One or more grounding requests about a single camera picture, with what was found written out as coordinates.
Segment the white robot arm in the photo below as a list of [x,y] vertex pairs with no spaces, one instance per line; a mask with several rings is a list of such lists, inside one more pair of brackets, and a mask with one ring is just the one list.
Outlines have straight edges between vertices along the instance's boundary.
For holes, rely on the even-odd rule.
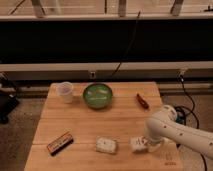
[[181,125],[176,119],[176,110],[163,105],[146,119],[144,136],[151,144],[168,138],[213,160],[213,133]]

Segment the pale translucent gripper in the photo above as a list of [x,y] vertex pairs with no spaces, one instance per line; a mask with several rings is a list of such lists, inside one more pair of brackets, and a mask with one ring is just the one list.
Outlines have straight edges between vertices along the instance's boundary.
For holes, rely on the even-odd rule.
[[152,141],[147,137],[143,137],[144,145],[148,149],[149,152],[154,152],[159,149],[164,144],[164,139],[161,138],[157,141]]

